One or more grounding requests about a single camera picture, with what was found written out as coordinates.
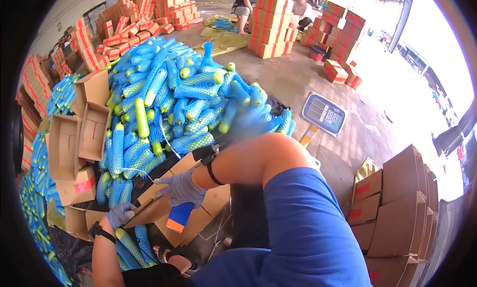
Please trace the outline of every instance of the digital weighing scale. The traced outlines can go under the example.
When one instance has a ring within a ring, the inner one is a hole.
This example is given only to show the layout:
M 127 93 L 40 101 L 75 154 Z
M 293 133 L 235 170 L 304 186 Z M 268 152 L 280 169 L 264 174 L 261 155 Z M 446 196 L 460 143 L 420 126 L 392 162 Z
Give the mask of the digital weighing scale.
M 343 128 L 348 112 L 343 107 L 326 99 L 315 92 L 310 92 L 300 117 L 311 123 L 300 143 L 306 147 L 315 134 L 325 131 L 333 137 L 338 137 Z

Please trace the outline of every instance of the black shorts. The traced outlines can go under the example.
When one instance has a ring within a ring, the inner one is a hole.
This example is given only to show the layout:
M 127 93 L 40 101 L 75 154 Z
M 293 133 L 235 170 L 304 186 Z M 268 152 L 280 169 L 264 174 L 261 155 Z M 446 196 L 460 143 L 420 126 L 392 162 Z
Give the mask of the black shorts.
M 270 249 L 267 212 L 262 185 L 231 184 L 232 244 L 230 248 Z M 173 265 L 160 263 L 150 268 L 132 269 L 122 273 L 126 286 L 192 286 Z

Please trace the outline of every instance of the scale display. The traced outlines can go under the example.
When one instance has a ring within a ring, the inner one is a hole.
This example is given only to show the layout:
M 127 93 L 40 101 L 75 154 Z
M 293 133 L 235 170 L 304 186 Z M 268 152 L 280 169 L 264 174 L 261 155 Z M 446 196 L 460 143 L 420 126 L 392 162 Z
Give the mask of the scale display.
M 348 113 L 336 103 L 311 92 L 300 117 L 333 137 L 340 133 Z

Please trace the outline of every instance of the yellow scale pole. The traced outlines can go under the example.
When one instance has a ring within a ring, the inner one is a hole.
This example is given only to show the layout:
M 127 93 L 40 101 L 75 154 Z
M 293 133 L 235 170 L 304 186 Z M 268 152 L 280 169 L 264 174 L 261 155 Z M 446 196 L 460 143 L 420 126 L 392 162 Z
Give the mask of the yellow scale pole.
M 313 124 L 310 124 L 308 129 L 306 130 L 305 134 L 300 139 L 300 144 L 306 148 L 308 146 L 308 143 L 315 137 L 316 133 L 318 133 L 319 128 Z

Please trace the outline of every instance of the gray glove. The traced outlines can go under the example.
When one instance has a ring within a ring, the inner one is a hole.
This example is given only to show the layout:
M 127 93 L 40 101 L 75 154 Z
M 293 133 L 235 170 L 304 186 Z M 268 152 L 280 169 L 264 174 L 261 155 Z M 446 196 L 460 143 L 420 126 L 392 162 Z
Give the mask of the gray glove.
M 113 230 L 121 227 L 125 222 L 134 217 L 134 209 L 136 207 L 131 203 L 121 203 L 113 207 L 112 210 L 106 213 L 106 218 L 111 224 Z
M 199 208 L 202 205 L 207 190 L 197 189 L 192 183 L 192 171 L 194 171 L 194 169 L 172 177 L 156 178 L 154 183 L 168 184 L 169 186 L 157 191 L 154 196 L 162 197 L 170 193 L 171 199 L 169 200 L 169 204 L 172 207 L 185 202 L 192 202 L 194 208 Z

